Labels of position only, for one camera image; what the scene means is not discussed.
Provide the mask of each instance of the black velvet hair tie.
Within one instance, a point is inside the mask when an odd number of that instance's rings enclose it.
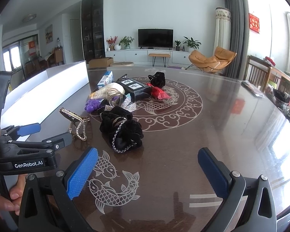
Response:
[[[150,83],[155,86],[162,88],[165,86],[165,75],[163,72],[157,71],[155,75],[148,75]]]
[[[117,153],[124,153],[142,145],[142,126],[132,118],[132,113],[119,106],[101,113],[100,131],[108,135],[109,142]]]

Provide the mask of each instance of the finger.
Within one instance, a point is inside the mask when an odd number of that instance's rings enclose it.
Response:
[[[19,209],[20,209],[20,204],[22,202],[22,197],[17,198],[16,200],[13,200],[12,203],[15,207],[15,214],[19,215]]]
[[[14,209],[13,203],[0,195],[0,210],[14,211]]]
[[[22,197],[26,184],[26,174],[18,175],[17,183],[14,187],[10,190],[10,197],[12,200],[15,200],[19,197]]]

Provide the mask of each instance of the screw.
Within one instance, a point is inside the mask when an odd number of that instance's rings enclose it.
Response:
[[[240,177],[240,173],[238,172],[238,171],[233,171],[232,172],[232,175],[234,176],[234,177]]]
[[[267,181],[268,180],[268,177],[264,174],[261,175],[261,179],[263,179],[264,181]]]
[[[61,177],[61,176],[63,176],[63,174],[64,174],[64,171],[62,171],[62,170],[59,170],[56,172],[57,177]]]
[[[30,174],[30,175],[28,176],[28,180],[32,181],[32,180],[34,179],[34,177],[35,177],[34,174]]]

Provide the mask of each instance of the recessed ceiling light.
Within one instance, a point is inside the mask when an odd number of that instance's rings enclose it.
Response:
[[[29,14],[22,20],[22,22],[29,22],[33,20],[34,18],[36,18],[36,14]]]

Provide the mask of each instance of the small box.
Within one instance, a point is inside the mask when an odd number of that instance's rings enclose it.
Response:
[[[113,81],[113,71],[107,71],[98,83],[98,89],[110,84]]]
[[[114,59],[112,57],[105,58],[95,58],[89,61],[89,68],[100,68],[100,67],[109,67],[114,63]]]
[[[116,81],[125,89],[125,94],[130,93],[131,101],[136,102],[151,96],[150,86],[143,84],[133,78],[120,78]]]

